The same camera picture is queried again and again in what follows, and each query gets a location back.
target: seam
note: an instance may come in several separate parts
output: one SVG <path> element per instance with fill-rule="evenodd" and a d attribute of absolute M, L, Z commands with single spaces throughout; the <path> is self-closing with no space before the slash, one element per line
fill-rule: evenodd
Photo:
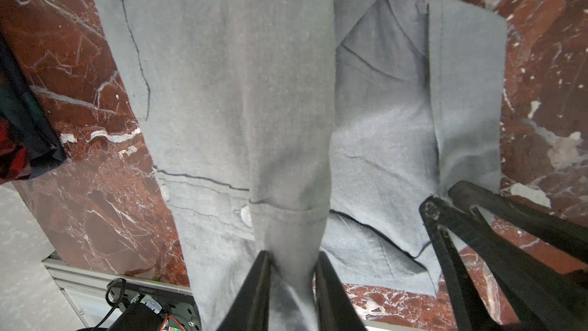
<path fill-rule="evenodd" d="M 173 204 L 168 204 L 168 206 L 169 207 L 173 207 L 174 209 L 187 211 L 187 212 L 191 213 L 194 216 L 210 217 L 211 219 L 215 219 L 215 221 L 217 221 L 221 225 L 226 225 L 226 226 L 233 227 L 233 228 L 235 228 L 235 229 L 237 229 L 237 230 L 239 230 L 241 232 L 247 232 L 247 230 L 244 229 L 244 228 L 242 228 L 242 227 L 239 227 L 237 225 L 234 225 L 234 224 L 231 224 L 231 223 L 227 223 L 227 222 L 222 221 L 221 218 L 218 217 L 217 215 L 209 215 L 209 214 L 206 214 L 206 213 L 201 213 L 201 212 L 198 212 L 198 211 L 196 211 L 195 209 L 193 209 L 191 207 L 180 207 L 180 206 L 175 206 Z"/>
<path fill-rule="evenodd" d="M 271 209 L 266 209 L 262 205 L 270 206 Z M 276 207 L 264 201 L 249 201 L 251 215 L 266 216 L 282 223 L 291 223 L 292 220 L 296 220 L 297 223 L 316 223 L 326 220 L 329 216 L 329 210 L 326 209 L 326 206 L 319 206 L 310 210 L 289 210 L 282 207 Z"/>
<path fill-rule="evenodd" d="M 405 82 L 405 83 L 412 83 L 412 84 L 416 84 L 416 82 L 413 82 L 411 80 L 406 80 L 403 79 L 401 77 L 398 76 L 393 76 L 392 74 L 386 73 L 382 70 L 379 70 L 378 68 L 374 67 L 373 65 L 371 65 L 367 60 L 365 60 L 364 58 L 361 57 L 361 55 L 357 54 L 355 51 L 353 51 L 351 48 L 349 48 L 349 46 L 343 44 L 343 42 L 339 45 L 339 47 L 341 47 L 342 49 L 346 50 L 348 53 L 350 53 L 351 55 L 355 56 L 361 63 L 363 63 L 366 67 L 368 67 L 372 72 L 378 73 L 378 74 L 383 74 L 386 77 L 392 78 L 393 80 L 399 81 L 399 82 Z M 364 77 L 368 77 L 370 78 L 370 76 L 368 76 L 367 74 L 365 74 L 363 71 L 349 65 L 346 62 L 343 62 L 341 60 L 335 60 L 335 63 L 341 63 L 344 64 L 346 66 L 348 66 L 349 68 L 355 70 L 356 72 L 364 75 Z M 375 83 L 373 81 L 371 81 L 371 79 L 368 79 L 373 85 L 375 85 Z"/>
<path fill-rule="evenodd" d="M 137 46 L 137 42 L 135 42 L 135 37 L 133 36 L 132 31 L 130 30 L 129 19 L 126 16 L 126 8 L 125 8 L 125 1 L 121 0 L 122 5 L 122 13 L 125 15 L 125 23 L 126 28 L 130 34 L 130 40 L 133 42 L 135 46 L 135 50 L 137 51 L 137 61 L 139 62 L 139 72 L 141 73 L 141 77 L 143 77 L 143 81 L 145 82 L 145 86 L 147 86 L 147 112 L 145 114 L 145 120 L 149 119 L 149 108 L 151 106 L 151 87 L 149 86 L 149 82 L 147 82 L 147 78 L 145 78 L 145 74 L 143 72 L 143 65 L 141 64 L 141 56 L 139 55 L 139 47 Z"/>
<path fill-rule="evenodd" d="M 392 17 L 394 17 L 394 20 L 396 20 L 396 23 L 398 23 L 398 27 L 401 28 L 402 34 L 408 39 L 409 49 L 427 60 L 428 56 L 426 54 L 423 54 L 423 52 L 416 47 L 415 42 L 410 38 L 410 36 L 408 36 L 408 33 L 406 33 L 406 30 L 402 25 L 402 22 L 398 20 L 398 17 L 396 17 L 396 13 L 394 13 L 393 5 L 390 2 L 390 0 L 386 0 L 386 4 L 388 5 L 388 9 L 390 9 L 390 13 L 392 13 Z"/>
<path fill-rule="evenodd" d="M 351 215 L 348 215 L 348 214 L 346 214 L 346 213 L 344 213 L 344 212 L 341 212 L 341 211 L 337 211 L 337 210 L 334 210 L 334 209 L 330 209 L 330 210 L 329 210 L 329 213 L 334 213 L 334 214 L 336 214 L 336 215 L 342 216 L 342 217 L 344 217 L 344 218 L 346 218 L 346 219 L 348 219 L 348 220 L 350 220 L 350 221 L 353 221 L 353 222 L 355 222 L 356 224 L 358 224 L 358 225 L 360 225 L 360 226 L 363 226 L 363 227 L 365 227 L 365 228 L 367 228 L 367 229 L 370 229 L 370 230 L 371 230 L 371 231 L 372 231 L 372 232 L 373 232 L 375 235 L 377 235 L 377 237 L 378 237 L 379 239 L 385 240 L 385 241 L 386 241 L 386 243 L 388 243 L 388 244 L 390 244 L 391 246 L 393 246 L 394 248 L 396 248 L 396 249 L 397 249 L 399 252 L 401 252 L 401 253 L 404 253 L 404 255 L 405 255 L 406 257 L 408 257 L 408 258 L 410 258 L 411 260 L 413 260 L 413 261 L 414 261 L 416 264 L 418 264 L 418 265 L 419 265 L 420 267 L 422 267 L 424 270 L 427 270 L 427 268 L 425 268 L 425 267 L 424 267 L 424 266 L 423 266 L 423 265 L 422 265 L 420 262 L 416 261 L 416 256 L 413 256 L 413 255 L 411 255 L 410 253 L 408 253 L 407 251 L 405 251 L 405 250 L 403 250 L 402 248 L 400 248 L 400 247 L 399 247 L 399 246 L 398 246 L 396 243 L 394 243 L 394 242 L 392 241 L 392 239 L 388 238 L 388 237 L 387 237 L 387 236 L 386 236 L 386 235 L 385 235 L 383 232 L 379 231 L 379 230 L 378 230 L 378 229 L 376 229 L 375 227 L 373 227 L 373 226 L 371 226 L 371 225 L 368 225 L 368 224 L 363 224 L 363 223 L 361 223 L 361 222 L 357 221 L 357 220 L 356 220 L 356 218 L 354 218 L 353 216 L 351 216 Z"/>
<path fill-rule="evenodd" d="M 173 184 L 186 184 L 186 185 L 189 185 L 190 187 L 198 187 L 198 188 L 208 189 L 208 190 L 211 190 L 211 191 L 213 191 L 215 193 L 218 193 L 220 195 L 229 196 L 230 198 L 233 198 L 233 199 L 247 200 L 246 198 L 243 198 L 243 197 L 233 196 L 233 195 L 231 195 L 231 192 L 223 192 L 221 190 L 217 190 L 217 189 L 211 188 L 209 186 L 203 186 L 203 185 L 200 185 L 200 184 L 192 184 L 192 183 L 189 183 L 187 181 L 181 181 L 181 180 L 166 180 L 166 179 L 164 179 L 164 180 L 165 180 L 165 182 L 168 185 L 171 185 L 172 183 Z"/>
<path fill-rule="evenodd" d="M 169 175 L 169 176 L 183 176 L 186 178 L 193 178 L 193 179 L 201 179 L 201 180 L 206 180 L 206 181 L 210 181 L 212 183 L 218 184 L 220 186 L 224 186 L 224 187 L 228 187 L 230 189 L 234 189 L 234 190 L 240 190 L 241 192 L 249 192 L 249 189 L 247 188 L 237 188 L 237 187 L 233 187 L 231 184 L 229 183 L 223 183 L 222 181 L 218 181 L 212 178 L 207 178 L 205 176 L 194 176 L 194 175 L 190 175 L 190 174 L 178 174 L 178 173 L 167 173 L 165 170 L 163 169 L 159 169 L 157 167 L 157 165 L 153 165 L 153 169 L 158 172 L 158 173 L 162 173 L 165 175 Z"/>
<path fill-rule="evenodd" d="M 438 59 L 437 59 L 437 61 L 439 62 L 439 77 L 438 77 L 439 81 L 437 83 L 437 95 L 439 98 L 437 100 L 437 104 L 439 106 L 439 119 L 440 119 L 439 123 L 438 123 L 439 124 L 438 127 L 440 130 L 439 131 L 440 135 L 443 135 L 444 134 L 443 129 L 445 129 L 444 123 L 443 123 L 443 110 L 442 110 L 443 109 L 443 105 L 442 105 L 443 104 L 442 103 L 443 97 L 441 95 L 441 92 L 443 90 L 443 87 L 442 87 L 442 85 L 443 85 L 443 64 L 442 64 L 443 60 L 442 60 L 442 57 L 443 57 L 443 48 L 445 45 L 445 41 L 443 39 L 443 34 L 445 33 L 445 28 L 444 28 L 444 26 L 445 26 L 445 10 L 443 9 L 443 0 L 439 0 L 439 9 L 441 11 L 441 28 L 439 29 L 439 42 L 440 42 L 440 44 L 439 44 L 439 54 L 438 54 Z M 441 159 L 442 158 L 445 159 L 445 151 L 441 149 L 441 143 L 438 138 L 437 138 L 437 149 L 439 150 L 439 157 L 438 157 L 438 159 L 439 159 L 439 161 L 438 161 L 439 182 L 441 182 L 441 175 L 442 175 L 441 174 L 441 168 L 442 168 Z"/>
<path fill-rule="evenodd" d="M 380 250 L 382 251 L 382 256 L 384 257 L 384 260 L 386 261 L 386 264 L 388 265 L 388 271 L 390 271 L 390 275 L 392 275 L 392 280 L 395 280 L 394 273 L 392 272 L 392 268 L 390 267 L 390 262 L 388 262 L 388 258 L 386 257 L 386 253 L 384 252 L 384 246 L 382 245 L 380 238 L 378 238 L 378 244 L 380 245 Z"/>

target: dark fabric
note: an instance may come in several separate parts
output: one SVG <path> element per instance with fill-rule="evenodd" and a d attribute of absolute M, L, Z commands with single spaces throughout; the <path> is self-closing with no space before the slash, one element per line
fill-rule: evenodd
<path fill-rule="evenodd" d="M 27 86 L 10 48 L 1 38 L 0 120 L 4 121 L 4 148 L 11 151 L 0 154 L 0 183 L 39 176 L 65 161 L 59 139 Z"/>

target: red cloth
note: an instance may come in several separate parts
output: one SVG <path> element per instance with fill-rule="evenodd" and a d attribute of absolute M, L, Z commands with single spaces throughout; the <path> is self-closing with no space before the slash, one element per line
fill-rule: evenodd
<path fill-rule="evenodd" d="M 13 141 L 10 123 L 0 119 L 0 184 L 26 176 L 28 161 L 26 147 Z"/>

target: black cable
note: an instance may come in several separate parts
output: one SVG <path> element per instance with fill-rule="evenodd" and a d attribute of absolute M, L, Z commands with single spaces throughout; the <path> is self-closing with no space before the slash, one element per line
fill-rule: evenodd
<path fill-rule="evenodd" d="M 110 299 L 108 298 L 108 294 L 110 293 L 110 290 L 112 289 L 114 284 L 119 280 L 121 281 L 121 292 L 118 294 L 118 298 L 116 298 L 116 300 L 114 302 L 111 302 Z M 122 277 L 119 277 L 118 279 L 113 280 L 110 284 L 108 284 L 106 298 L 107 298 L 108 305 L 112 306 L 112 308 L 108 311 L 107 315 L 104 316 L 104 318 L 100 322 L 98 322 L 98 324 L 96 326 L 94 326 L 94 328 L 92 328 L 90 331 L 98 331 L 99 330 L 100 325 L 103 324 L 104 321 L 108 319 L 108 317 L 110 317 L 110 315 L 114 312 L 114 310 L 116 308 L 118 308 L 118 305 L 121 303 L 122 298 L 125 296 L 125 291 L 126 291 L 126 280 L 123 279 Z"/>

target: red wire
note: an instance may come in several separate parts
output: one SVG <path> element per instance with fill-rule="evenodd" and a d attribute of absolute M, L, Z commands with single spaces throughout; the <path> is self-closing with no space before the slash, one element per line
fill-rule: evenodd
<path fill-rule="evenodd" d="M 163 330 L 165 327 L 165 323 L 168 321 L 168 315 L 165 315 L 165 320 L 164 322 L 161 324 L 161 327 L 159 327 L 159 331 Z"/>
<path fill-rule="evenodd" d="M 186 331 L 186 329 L 183 328 L 182 324 L 180 322 L 178 322 L 178 320 L 176 320 L 176 318 L 174 316 L 170 316 L 169 318 L 171 318 L 172 320 L 174 320 L 178 324 L 178 326 L 180 326 L 182 328 L 182 330 Z"/>

